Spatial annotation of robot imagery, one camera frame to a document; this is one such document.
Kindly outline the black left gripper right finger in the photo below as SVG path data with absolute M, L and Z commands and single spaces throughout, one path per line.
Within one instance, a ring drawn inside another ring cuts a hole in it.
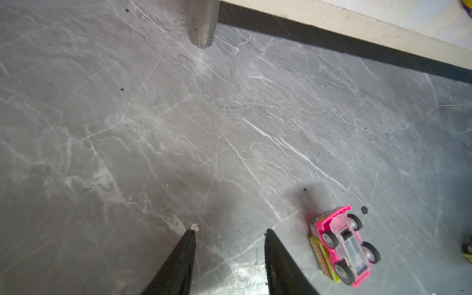
M 264 254 L 270 295 L 319 295 L 272 229 L 265 233 Z

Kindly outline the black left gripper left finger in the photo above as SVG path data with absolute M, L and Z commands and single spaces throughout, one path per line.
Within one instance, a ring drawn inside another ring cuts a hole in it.
M 189 295 L 196 251 L 195 231 L 188 229 L 142 295 Z

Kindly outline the yellow banana figure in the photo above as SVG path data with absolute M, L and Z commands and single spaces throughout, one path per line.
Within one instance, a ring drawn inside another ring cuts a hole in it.
M 467 14 L 472 17 L 472 0 L 461 0 L 461 3 L 467 11 Z

